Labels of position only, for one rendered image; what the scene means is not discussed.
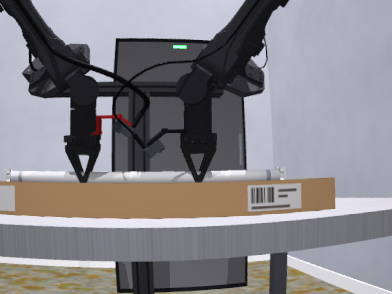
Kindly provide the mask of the white tube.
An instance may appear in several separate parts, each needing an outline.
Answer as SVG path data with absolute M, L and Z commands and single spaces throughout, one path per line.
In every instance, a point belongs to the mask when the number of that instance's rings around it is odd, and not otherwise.
M 75 172 L 12 171 L 11 181 L 80 183 Z M 278 169 L 207 171 L 202 182 L 279 180 Z M 188 183 L 195 182 L 191 171 L 179 172 L 90 172 L 87 183 Z

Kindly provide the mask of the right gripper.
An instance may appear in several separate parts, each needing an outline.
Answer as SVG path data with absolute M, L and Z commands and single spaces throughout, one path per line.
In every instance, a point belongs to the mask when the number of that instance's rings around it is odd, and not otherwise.
M 67 143 L 67 145 L 65 145 L 65 152 L 80 183 L 87 183 L 89 174 L 93 171 L 101 150 L 102 119 L 112 119 L 106 117 L 115 118 L 114 114 L 96 116 L 95 108 L 78 108 L 70 110 L 70 135 L 64 136 L 64 143 Z M 88 143 L 88 145 L 86 145 L 86 143 Z M 80 158 L 77 155 L 89 156 L 84 176 L 81 174 L 81 172 L 84 171 Z

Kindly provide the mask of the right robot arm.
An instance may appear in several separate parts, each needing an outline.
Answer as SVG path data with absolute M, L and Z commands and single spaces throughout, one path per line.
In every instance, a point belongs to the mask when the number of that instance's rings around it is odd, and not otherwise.
M 46 67 L 43 66 L 31 74 L 29 84 L 34 86 L 49 76 L 60 93 L 63 93 L 70 85 L 70 108 L 76 107 L 78 109 L 87 107 L 96 109 L 99 85 L 94 78 L 85 75 L 90 70 L 55 56 L 48 48 L 48 44 L 70 58 L 80 60 L 84 63 L 87 61 L 86 63 L 88 63 L 88 60 L 84 56 L 84 47 L 80 46 L 72 50 L 69 45 L 66 45 L 48 27 L 31 0 L 0 0 L 0 3 L 2 5 L 0 5 L 0 12 L 7 10 L 8 15 L 16 19 L 20 28 L 22 27 L 22 35 L 28 43 L 26 46 L 34 58 L 36 59 L 38 57 L 40 62 L 46 65 Z M 82 106 L 78 107 L 79 105 Z

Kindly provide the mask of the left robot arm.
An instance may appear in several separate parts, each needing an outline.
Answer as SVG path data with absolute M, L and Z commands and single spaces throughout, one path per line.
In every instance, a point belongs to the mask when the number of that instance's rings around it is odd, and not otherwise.
M 184 101 L 184 106 L 192 106 L 193 111 L 196 111 L 196 107 L 199 106 L 202 106 L 202 111 L 205 106 L 211 107 L 212 83 L 223 89 L 227 83 L 231 84 L 237 75 L 262 85 L 263 71 L 247 63 L 252 56 L 258 56 L 264 48 L 261 40 L 266 35 L 265 27 L 271 16 L 269 14 L 277 10 L 279 5 L 285 7 L 288 1 L 245 0 L 231 21 L 211 39 L 196 59 L 224 45 L 231 37 L 227 45 L 210 56 L 193 62 L 190 66 L 192 72 L 183 75 L 178 80 L 176 92 L 178 97 Z

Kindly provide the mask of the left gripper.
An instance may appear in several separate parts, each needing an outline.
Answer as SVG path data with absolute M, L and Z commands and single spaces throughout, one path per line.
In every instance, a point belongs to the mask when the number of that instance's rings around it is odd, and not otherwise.
M 185 107 L 187 106 L 184 106 L 184 129 L 162 129 L 154 136 L 155 138 L 152 137 L 147 141 L 146 145 L 149 147 L 166 133 L 181 133 L 180 148 L 189 170 L 191 170 L 195 182 L 202 182 L 217 149 L 215 147 L 217 146 L 217 134 L 212 133 L 212 107 L 204 107 L 204 111 L 202 111 L 202 107 L 196 107 L 196 111 L 193 111 L 193 107 Z M 200 175 L 196 172 L 191 154 L 204 154 L 199 169 Z

